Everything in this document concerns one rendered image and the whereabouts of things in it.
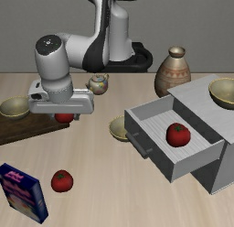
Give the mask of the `red tomato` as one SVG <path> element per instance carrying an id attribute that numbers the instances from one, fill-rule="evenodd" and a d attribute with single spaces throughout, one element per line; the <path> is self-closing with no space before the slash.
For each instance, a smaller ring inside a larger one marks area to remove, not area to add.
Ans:
<path id="1" fill-rule="evenodd" d="M 73 121 L 74 115 L 72 113 L 56 113 L 55 119 L 62 124 L 67 124 Z"/>
<path id="2" fill-rule="evenodd" d="M 73 177 L 66 170 L 57 171 L 51 179 L 51 188 L 56 192 L 67 192 L 73 187 Z"/>
<path id="3" fill-rule="evenodd" d="M 173 123 L 168 126 L 165 139 L 170 146 L 180 147 L 189 143 L 191 134 L 183 124 Z"/>

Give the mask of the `brown cutting board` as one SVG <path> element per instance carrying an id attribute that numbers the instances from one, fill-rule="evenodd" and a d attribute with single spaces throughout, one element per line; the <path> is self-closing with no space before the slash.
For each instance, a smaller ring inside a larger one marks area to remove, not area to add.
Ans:
<path id="1" fill-rule="evenodd" d="M 20 120 L 0 115 L 0 146 L 68 127 L 69 124 L 58 123 L 47 114 L 30 113 Z"/>

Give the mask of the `beige porcelain bowl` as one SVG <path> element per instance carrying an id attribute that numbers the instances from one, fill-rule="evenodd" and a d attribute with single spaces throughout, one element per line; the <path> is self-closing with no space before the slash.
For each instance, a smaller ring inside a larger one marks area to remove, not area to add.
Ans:
<path id="1" fill-rule="evenodd" d="M 112 119 L 109 123 L 109 132 L 117 140 L 127 142 L 127 131 L 124 128 L 124 116 L 120 115 Z"/>
<path id="2" fill-rule="evenodd" d="M 211 99 L 226 110 L 234 110 L 234 79 L 218 78 L 208 85 Z"/>
<path id="3" fill-rule="evenodd" d="M 0 114 L 10 120 L 20 120 L 30 113 L 27 96 L 10 97 L 0 104 Z"/>

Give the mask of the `small patterned teapot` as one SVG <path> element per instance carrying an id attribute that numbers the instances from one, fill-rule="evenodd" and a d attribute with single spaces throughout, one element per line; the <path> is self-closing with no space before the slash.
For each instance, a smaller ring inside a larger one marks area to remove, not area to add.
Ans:
<path id="1" fill-rule="evenodd" d="M 86 87 L 96 95 L 102 95 L 108 90 L 109 75 L 94 74 L 86 83 Z"/>

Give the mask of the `blue carton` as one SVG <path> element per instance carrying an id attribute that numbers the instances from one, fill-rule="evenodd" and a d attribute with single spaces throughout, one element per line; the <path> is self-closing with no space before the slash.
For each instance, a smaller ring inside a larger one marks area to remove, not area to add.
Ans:
<path id="1" fill-rule="evenodd" d="M 4 163 L 0 167 L 0 184 L 10 207 L 38 223 L 48 217 L 38 179 Z"/>

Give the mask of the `brown ceramic vase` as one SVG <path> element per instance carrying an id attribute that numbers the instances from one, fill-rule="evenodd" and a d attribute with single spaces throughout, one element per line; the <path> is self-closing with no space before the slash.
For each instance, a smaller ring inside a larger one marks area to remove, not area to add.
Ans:
<path id="1" fill-rule="evenodd" d="M 185 55 L 186 50 L 183 47 L 173 46 L 168 50 L 168 56 L 154 78 L 154 91 L 158 97 L 168 95 L 168 89 L 191 81 Z"/>

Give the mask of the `grey open drawer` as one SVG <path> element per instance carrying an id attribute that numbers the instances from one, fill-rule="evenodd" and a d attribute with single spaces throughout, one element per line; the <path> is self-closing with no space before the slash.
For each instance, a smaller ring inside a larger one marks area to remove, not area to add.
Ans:
<path id="1" fill-rule="evenodd" d="M 127 138 L 169 181 L 219 159 L 224 140 L 175 97 L 124 111 Z"/>

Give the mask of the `grey cabinet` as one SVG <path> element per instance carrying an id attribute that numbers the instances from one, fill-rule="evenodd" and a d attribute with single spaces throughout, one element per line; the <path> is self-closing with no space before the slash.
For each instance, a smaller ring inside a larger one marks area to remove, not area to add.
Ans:
<path id="1" fill-rule="evenodd" d="M 192 113 L 186 118 L 190 125 L 208 139 L 224 140 L 218 158 L 192 173 L 210 194 L 234 184 L 234 110 L 221 108 L 211 99 L 208 85 L 215 79 L 218 76 L 212 74 L 169 90 L 182 103 L 182 115 L 187 110 Z"/>

